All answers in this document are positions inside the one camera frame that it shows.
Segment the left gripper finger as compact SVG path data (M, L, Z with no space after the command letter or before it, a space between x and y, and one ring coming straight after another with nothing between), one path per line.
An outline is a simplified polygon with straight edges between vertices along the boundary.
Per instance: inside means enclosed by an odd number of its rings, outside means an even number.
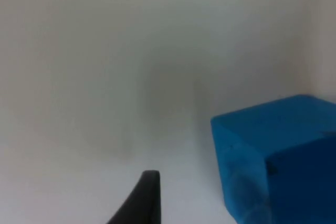
M160 172L145 170L134 189L108 223L155 224L160 222Z

